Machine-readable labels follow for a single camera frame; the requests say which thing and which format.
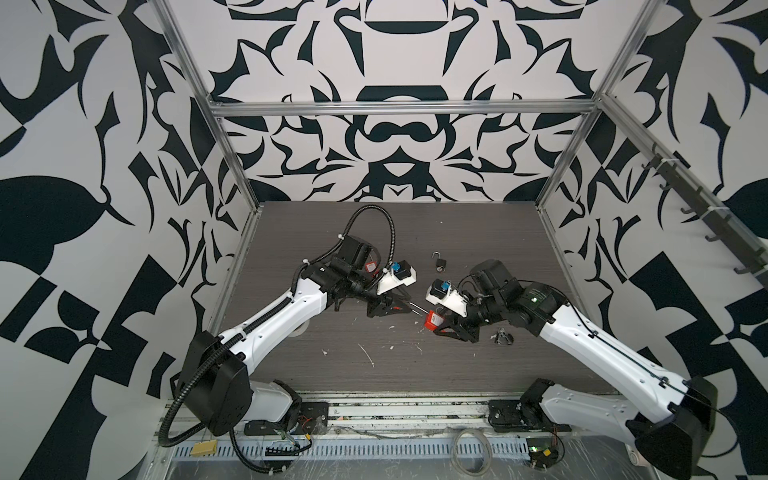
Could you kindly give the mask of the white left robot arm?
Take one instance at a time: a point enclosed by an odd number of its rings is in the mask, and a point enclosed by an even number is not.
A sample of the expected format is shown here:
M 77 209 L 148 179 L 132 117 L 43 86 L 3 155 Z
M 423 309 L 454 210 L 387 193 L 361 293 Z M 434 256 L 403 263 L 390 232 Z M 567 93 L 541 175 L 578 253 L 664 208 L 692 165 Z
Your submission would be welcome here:
M 381 213 L 388 225 L 388 252 L 376 264 L 369 262 L 373 245 L 351 233 L 367 211 Z M 404 289 L 415 282 L 416 272 L 408 262 L 395 259 L 395 247 L 390 213 L 379 205 L 364 205 L 352 214 L 334 246 L 302 261 L 290 287 L 276 300 L 219 334 L 197 334 L 160 423 L 159 445 L 176 446 L 202 430 L 214 436 L 229 434 L 249 414 L 279 432 L 293 430 L 301 397 L 282 381 L 259 383 L 251 375 L 286 338 L 326 310 L 338 310 L 346 300 L 365 304 L 369 318 L 410 312 Z

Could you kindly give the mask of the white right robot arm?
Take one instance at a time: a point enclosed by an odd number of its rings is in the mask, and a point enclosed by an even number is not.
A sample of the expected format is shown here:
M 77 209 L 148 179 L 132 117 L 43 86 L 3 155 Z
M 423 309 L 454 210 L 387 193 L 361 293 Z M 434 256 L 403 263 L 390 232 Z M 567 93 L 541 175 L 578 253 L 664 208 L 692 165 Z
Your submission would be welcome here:
M 507 323 L 565 351 L 612 386 L 614 397 L 569 389 L 539 378 L 511 406 L 493 406 L 499 432 L 577 427 L 618 440 L 673 479 L 692 477 L 718 420 L 736 422 L 717 406 L 717 388 L 686 379 L 624 345 L 581 313 L 559 289 L 515 278 L 498 260 L 476 265 L 465 291 L 436 279 L 426 300 L 428 327 L 438 336 L 476 343 L 482 327 Z

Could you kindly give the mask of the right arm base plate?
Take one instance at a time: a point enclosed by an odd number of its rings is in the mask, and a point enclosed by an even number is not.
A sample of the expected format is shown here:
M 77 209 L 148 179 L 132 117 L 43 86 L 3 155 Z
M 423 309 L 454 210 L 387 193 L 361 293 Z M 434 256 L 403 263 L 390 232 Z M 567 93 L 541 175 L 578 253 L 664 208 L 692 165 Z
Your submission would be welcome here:
M 490 400 L 488 408 L 487 420 L 496 433 L 572 431 L 569 425 L 553 422 L 536 403 Z

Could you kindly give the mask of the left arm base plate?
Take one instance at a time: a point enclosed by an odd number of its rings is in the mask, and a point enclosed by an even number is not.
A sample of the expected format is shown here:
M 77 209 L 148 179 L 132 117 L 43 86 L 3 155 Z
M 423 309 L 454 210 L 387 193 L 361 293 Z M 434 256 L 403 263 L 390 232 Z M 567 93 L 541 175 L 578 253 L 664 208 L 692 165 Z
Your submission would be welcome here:
M 280 433 L 313 433 L 317 428 L 326 427 L 329 416 L 328 402 L 302 402 L 289 408 L 285 416 L 277 421 L 248 421 L 244 427 L 246 436 L 278 435 Z

